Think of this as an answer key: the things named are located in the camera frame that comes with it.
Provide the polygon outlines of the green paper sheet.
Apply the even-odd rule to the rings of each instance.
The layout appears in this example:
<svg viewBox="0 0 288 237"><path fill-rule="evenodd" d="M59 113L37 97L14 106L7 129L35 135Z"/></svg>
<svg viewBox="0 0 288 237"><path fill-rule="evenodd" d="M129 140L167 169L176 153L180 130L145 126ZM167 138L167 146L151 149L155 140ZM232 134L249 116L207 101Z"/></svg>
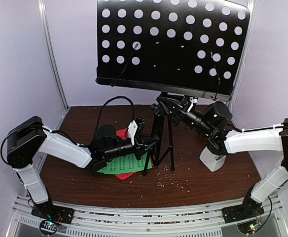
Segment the green paper sheet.
<svg viewBox="0 0 288 237"><path fill-rule="evenodd" d="M98 173L120 175L126 173L134 173L144 170L147 153L140 160L137 160L134 154L125 157L114 158L107 166L98 170Z"/></svg>

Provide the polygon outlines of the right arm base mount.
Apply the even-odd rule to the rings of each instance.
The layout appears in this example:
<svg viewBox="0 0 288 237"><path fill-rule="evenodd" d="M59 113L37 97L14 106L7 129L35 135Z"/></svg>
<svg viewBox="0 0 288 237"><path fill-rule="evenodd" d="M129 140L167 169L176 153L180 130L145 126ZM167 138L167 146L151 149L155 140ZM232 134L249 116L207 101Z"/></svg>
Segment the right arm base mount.
<svg viewBox="0 0 288 237"><path fill-rule="evenodd" d="M257 209L252 209L250 206L235 205L231 207L225 207L222 209L222 214L225 223L238 222L253 218L256 214L264 214L263 207L258 207Z"/></svg>

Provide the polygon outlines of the grey metronome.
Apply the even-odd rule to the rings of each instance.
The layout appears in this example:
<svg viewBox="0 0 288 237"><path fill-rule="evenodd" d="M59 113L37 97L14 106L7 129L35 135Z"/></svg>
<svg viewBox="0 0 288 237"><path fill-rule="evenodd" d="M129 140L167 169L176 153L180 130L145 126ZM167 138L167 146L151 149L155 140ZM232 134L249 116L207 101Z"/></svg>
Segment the grey metronome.
<svg viewBox="0 0 288 237"><path fill-rule="evenodd" d="M215 155L208 148L204 148L199 159L211 172L215 172L224 165L226 155Z"/></svg>

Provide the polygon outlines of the black perforated music stand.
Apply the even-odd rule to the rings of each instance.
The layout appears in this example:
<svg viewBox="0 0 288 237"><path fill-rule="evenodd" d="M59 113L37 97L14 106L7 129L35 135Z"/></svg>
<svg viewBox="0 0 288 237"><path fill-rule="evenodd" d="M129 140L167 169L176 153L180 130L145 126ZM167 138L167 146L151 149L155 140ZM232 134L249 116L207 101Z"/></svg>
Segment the black perforated music stand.
<svg viewBox="0 0 288 237"><path fill-rule="evenodd" d="M227 0L100 0L96 82L198 97L193 110L231 99L250 12ZM147 161L159 165L167 116L154 114L159 143Z"/></svg>

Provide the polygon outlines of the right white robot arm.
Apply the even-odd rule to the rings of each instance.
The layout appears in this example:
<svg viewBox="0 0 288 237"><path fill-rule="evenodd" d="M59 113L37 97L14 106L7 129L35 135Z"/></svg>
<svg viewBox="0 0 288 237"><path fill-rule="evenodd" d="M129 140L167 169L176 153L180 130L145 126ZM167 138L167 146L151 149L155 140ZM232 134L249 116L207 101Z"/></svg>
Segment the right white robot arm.
<svg viewBox="0 0 288 237"><path fill-rule="evenodd" d="M210 171L222 167L228 154L249 151L278 151L283 159L265 178L253 185L239 207L239 214L251 217L275 190L288 181L288 118L282 123L256 129L226 130L232 119L229 108L221 101L210 104L204 112L193 110L187 96L160 95L153 104L156 116L167 116L177 126L183 122L207 138L200 160Z"/></svg>

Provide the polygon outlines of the red paper sheet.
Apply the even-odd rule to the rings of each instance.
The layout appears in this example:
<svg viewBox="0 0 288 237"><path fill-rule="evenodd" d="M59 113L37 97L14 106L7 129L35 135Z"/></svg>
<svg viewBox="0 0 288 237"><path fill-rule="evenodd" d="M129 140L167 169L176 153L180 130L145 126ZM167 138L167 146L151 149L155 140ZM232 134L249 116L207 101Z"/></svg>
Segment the red paper sheet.
<svg viewBox="0 0 288 237"><path fill-rule="evenodd" d="M122 138L123 140L127 139L126 135L125 135L125 132L126 132L126 128L125 129L121 129L121 130L118 130L116 132L116 135L120 138ZM126 180L127 178L130 178L131 176L135 175L136 172L131 172L131 173L124 173L124 174L118 174L116 175L116 178L118 178L119 180Z"/></svg>

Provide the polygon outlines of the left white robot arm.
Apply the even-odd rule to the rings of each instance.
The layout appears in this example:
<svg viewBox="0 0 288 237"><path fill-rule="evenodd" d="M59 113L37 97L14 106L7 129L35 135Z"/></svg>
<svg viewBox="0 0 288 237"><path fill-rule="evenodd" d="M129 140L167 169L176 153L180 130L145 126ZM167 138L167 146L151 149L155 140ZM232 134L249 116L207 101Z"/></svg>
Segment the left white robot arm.
<svg viewBox="0 0 288 237"><path fill-rule="evenodd" d="M46 219L53 219L57 208L33 164L35 154L48 154L79 168L98 171L115 158L134 155L140 160L157 144L159 138L144 134L144 126L145 119L138 117L129 123L125 136L120 137L113 125L106 124L96 128L91 143L84 145L60 130L49 129L40 117L33 116L11 130L4 139L6 162L21 178L39 213Z"/></svg>

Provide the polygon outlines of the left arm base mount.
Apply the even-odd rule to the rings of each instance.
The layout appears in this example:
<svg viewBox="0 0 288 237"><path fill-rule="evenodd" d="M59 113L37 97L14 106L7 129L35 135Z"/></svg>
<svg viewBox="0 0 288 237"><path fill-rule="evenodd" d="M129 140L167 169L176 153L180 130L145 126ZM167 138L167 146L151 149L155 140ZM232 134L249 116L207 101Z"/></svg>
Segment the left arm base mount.
<svg viewBox="0 0 288 237"><path fill-rule="evenodd" d="M57 224L71 224L74 210L68 207L53 205L52 207L34 207L31 214Z"/></svg>

